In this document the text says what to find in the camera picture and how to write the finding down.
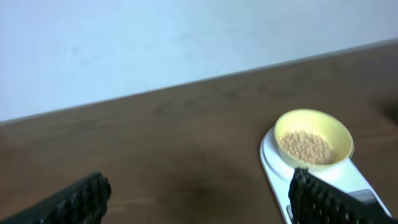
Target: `scale platform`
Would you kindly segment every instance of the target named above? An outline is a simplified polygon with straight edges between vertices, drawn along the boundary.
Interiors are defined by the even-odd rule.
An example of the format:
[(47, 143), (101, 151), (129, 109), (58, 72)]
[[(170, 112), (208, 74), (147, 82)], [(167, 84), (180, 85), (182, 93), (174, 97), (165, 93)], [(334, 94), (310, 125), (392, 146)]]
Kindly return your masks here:
[[(270, 129), (262, 139), (260, 158), (262, 166), (268, 176), (268, 181), (271, 184), (272, 191), (278, 201), (282, 216), (286, 223), (292, 224), (288, 192), (294, 168), (287, 165), (280, 158), (274, 137), (274, 128)], [(372, 206), (380, 208), (387, 215), (391, 216), (377, 193), (362, 176), (351, 159), (347, 159), (328, 170), (321, 172), (310, 171), (310, 173), (366, 204), (374, 204)]]

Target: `pile of beans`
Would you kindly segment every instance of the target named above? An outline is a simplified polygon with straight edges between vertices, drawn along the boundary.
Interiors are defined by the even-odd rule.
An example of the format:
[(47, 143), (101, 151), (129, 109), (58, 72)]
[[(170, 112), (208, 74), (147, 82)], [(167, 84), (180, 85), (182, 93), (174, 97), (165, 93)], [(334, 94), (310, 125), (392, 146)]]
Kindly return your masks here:
[(331, 164), (336, 156), (321, 136), (305, 131), (287, 133), (280, 139), (280, 145), (292, 156), (311, 164)]

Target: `white wall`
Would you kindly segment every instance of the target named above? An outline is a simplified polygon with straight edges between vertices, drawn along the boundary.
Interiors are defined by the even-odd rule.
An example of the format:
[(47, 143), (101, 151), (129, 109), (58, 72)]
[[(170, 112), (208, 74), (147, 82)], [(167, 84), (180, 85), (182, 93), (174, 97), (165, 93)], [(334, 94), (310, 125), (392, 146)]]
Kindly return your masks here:
[(397, 0), (0, 0), (0, 120), (398, 36)]

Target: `bowl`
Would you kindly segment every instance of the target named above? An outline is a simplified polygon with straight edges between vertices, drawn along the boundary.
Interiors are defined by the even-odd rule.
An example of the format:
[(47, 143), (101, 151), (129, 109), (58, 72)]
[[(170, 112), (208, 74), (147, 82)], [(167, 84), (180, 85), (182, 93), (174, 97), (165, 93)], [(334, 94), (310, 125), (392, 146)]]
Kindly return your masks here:
[[(285, 134), (293, 131), (305, 131), (321, 136), (334, 150), (335, 159), (325, 165), (311, 164), (288, 153), (280, 144)], [(351, 158), (354, 153), (354, 141), (348, 129), (336, 118), (317, 110), (298, 109), (283, 114), (276, 122), (275, 140), (281, 158), (290, 166), (323, 171)]]

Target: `wood grain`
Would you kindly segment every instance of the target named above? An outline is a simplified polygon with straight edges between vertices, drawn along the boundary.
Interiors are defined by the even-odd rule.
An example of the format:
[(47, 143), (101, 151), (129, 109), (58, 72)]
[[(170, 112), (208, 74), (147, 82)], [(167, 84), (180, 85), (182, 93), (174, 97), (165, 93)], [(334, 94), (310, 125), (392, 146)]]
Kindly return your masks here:
[(259, 143), (294, 108), (351, 131), (354, 163), (398, 215), (398, 44), (326, 55), (0, 126), (0, 217), (98, 170), (104, 223), (282, 223)]

